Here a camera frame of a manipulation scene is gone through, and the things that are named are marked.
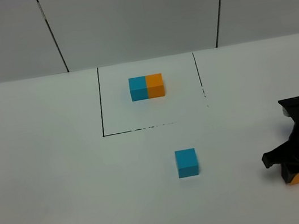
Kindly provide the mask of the blue template cube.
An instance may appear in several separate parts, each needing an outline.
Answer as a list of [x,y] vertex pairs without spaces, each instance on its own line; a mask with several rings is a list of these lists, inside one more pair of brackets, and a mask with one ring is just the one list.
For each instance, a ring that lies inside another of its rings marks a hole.
[[149,98],[145,76],[130,78],[128,82],[130,88],[129,91],[133,102]]

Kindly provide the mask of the orange template cube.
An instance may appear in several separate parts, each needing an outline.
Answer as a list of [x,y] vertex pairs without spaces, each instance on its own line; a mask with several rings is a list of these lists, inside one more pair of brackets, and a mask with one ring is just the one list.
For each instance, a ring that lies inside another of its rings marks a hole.
[[146,76],[147,94],[150,99],[165,96],[164,82],[161,73]]

